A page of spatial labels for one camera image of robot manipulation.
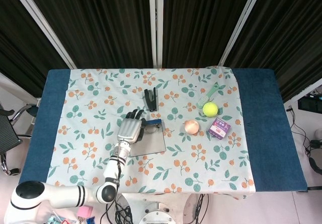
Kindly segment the black stapler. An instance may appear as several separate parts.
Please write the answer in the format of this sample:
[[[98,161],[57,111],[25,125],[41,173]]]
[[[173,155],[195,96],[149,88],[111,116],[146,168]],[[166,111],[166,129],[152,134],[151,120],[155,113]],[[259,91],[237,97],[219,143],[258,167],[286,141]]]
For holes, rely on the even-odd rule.
[[[157,111],[157,90],[154,87],[152,90],[144,90],[144,99],[146,106],[150,112]]]

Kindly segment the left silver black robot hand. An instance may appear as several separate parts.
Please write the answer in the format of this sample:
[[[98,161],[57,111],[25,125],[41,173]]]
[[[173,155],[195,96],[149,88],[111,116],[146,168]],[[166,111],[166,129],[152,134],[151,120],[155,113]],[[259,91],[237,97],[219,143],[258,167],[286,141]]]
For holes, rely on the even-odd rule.
[[[117,134],[118,141],[126,141],[132,145],[142,140],[146,127],[146,119],[141,117],[143,112],[144,110],[134,109],[126,114]]]

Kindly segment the black mesh office chair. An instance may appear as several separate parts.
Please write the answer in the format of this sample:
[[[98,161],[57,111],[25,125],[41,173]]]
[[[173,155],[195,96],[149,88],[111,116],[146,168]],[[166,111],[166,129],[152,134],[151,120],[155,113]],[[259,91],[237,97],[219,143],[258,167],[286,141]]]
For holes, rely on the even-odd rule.
[[[7,176],[16,176],[21,172],[19,168],[8,168],[7,152],[21,144],[23,142],[21,138],[31,138],[30,134],[16,134],[13,128],[25,111],[32,117],[36,117],[38,106],[27,104],[15,112],[13,109],[5,110],[0,103],[0,166]]]

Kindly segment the peach coloured ball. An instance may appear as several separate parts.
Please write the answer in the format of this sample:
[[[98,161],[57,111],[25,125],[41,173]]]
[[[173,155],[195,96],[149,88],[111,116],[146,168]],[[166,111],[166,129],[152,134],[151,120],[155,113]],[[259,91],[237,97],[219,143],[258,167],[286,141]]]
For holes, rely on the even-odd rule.
[[[199,131],[199,123],[196,120],[186,120],[184,122],[184,130],[186,133],[194,135]]]

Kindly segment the yellow tennis ball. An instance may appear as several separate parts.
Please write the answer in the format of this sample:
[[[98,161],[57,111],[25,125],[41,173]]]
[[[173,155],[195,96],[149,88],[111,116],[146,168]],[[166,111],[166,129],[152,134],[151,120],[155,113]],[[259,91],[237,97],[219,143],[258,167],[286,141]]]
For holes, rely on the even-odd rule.
[[[213,102],[208,102],[204,104],[202,111],[207,117],[214,117],[218,113],[218,106]]]

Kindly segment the blue cardboard box tray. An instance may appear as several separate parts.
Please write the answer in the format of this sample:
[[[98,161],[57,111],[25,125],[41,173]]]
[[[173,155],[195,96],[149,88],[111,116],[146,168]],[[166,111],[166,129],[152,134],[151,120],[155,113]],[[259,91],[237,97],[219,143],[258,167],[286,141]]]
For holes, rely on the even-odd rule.
[[[139,157],[143,155],[157,154],[166,151],[166,144],[163,135],[163,122],[161,119],[149,120],[150,124],[160,124],[161,128],[153,134],[145,134],[141,141],[134,143],[131,146],[130,156]]]

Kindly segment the black pleated curtain panel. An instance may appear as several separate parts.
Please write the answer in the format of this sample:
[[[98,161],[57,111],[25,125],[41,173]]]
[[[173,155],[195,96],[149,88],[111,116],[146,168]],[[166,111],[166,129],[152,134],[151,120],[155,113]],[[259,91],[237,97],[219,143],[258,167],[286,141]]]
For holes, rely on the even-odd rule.
[[[219,64],[247,0],[164,0],[163,67]]]
[[[290,100],[322,79],[322,0],[257,0],[224,64],[272,69]]]
[[[41,97],[48,72],[67,65],[19,0],[0,0],[0,73]]]
[[[151,68],[149,0],[34,0],[77,68]]]

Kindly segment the thin-framed eyeglasses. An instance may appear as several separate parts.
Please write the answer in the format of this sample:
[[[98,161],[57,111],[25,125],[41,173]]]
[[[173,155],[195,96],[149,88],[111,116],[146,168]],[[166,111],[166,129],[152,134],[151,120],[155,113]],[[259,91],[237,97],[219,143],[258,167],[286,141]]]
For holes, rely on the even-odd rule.
[[[143,130],[145,134],[153,134],[161,128],[160,124],[150,124],[146,125]]]

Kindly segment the floral fruit print tablecloth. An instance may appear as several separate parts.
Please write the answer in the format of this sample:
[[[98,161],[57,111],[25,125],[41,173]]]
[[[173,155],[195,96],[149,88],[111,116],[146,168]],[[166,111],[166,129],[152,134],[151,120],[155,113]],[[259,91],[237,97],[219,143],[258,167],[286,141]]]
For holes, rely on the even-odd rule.
[[[218,82],[208,102],[214,117],[196,104]],[[157,111],[150,112],[144,90],[157,90]],[[126,114],[144,110],[146,120],[161,119],[166,151],[129,157],[120,176],[121,193],[218,193],[242,199],[256,190],[243,109],[232,69],[76,69],[70,72],[47,183],[98,186],[117,144]],[[208,128],[215,118],[231,126],[219,140]],[[184,122],[196,120],[197,134]]]

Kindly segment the pink small box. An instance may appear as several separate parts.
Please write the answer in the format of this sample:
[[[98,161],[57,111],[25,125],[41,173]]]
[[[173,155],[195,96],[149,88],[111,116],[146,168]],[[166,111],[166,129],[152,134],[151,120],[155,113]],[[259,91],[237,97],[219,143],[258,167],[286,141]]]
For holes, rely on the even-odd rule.
[[[77,210],[77,218],[87,219],[92,216],[93,207],[92,206],[81,206]]]

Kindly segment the black electronic device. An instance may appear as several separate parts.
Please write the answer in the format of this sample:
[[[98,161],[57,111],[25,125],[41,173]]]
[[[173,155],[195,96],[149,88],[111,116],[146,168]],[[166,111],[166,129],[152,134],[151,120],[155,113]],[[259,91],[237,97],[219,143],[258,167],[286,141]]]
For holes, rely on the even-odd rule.
[[[298,100],[298,109],[322,114],[322,96],[304,96]]]

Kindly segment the green white cleaning brush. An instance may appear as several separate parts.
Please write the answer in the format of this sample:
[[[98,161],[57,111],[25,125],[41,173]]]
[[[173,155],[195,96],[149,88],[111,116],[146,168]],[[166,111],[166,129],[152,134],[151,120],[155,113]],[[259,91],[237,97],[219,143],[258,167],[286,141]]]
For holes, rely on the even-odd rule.
[[[211,87],[211,89],[199,99],[196,106],[199,109],[202,109],[203,106],[209,101],[210,97],[219,89],[218,82],[214,83],[214,85]]]

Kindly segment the white robot torso base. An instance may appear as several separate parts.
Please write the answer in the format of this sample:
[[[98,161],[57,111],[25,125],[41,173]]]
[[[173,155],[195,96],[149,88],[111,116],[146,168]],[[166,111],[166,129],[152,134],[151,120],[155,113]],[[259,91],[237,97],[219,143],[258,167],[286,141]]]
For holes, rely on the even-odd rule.
[[[128,194],[133,224],[188,224],[195,217],[197,194]]]

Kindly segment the purple white small carton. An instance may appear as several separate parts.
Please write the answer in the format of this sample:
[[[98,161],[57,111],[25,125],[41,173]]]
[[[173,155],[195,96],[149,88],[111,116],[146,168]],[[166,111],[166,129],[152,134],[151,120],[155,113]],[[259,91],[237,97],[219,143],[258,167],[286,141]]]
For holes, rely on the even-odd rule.
[[[222,140],[229,130],[231,129],[231,126],[226,123],[221,118],[215,118],[213,123],[208,128],[207,132],[212,136],[219,140]]]

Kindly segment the white partition frame post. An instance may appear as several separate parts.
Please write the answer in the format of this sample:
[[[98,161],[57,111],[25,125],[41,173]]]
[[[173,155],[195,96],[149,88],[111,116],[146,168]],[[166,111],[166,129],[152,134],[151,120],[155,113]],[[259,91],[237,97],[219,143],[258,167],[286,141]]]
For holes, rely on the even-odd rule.
[[[53,46],[53,48],[56,50],[56,52],[59,54],[59,56],[62,58],[64,63],[70,68],[70,69],[76,69],[77,66],[72,60],[71,56],[68,54],[67,50],[61,43],[60,39],[48,23],[47,19],[39,9],[39,7],[36,5],[34,0],[19,0],[24,8],[27,10],[27,12],[30,14],[32,19],[35,21],[35,23],[38,25],[40,30],[43,32],[43,34],[46,36],[50,44]]]
[[[149,0],[151,50],[154,68],[163,65],[164,0]]]
[[[235,25],[235,28],[231,34],[231,37],[229,38],[229,41],[225,47],[225,50],[220,58],[220,61],[218,63],[218,66],[224,66],[227,57],[229,56],[231,50],[233,49],[250,13],[252,12],[257,0],[247,0],[246,4],[241,12],[241,15]]]

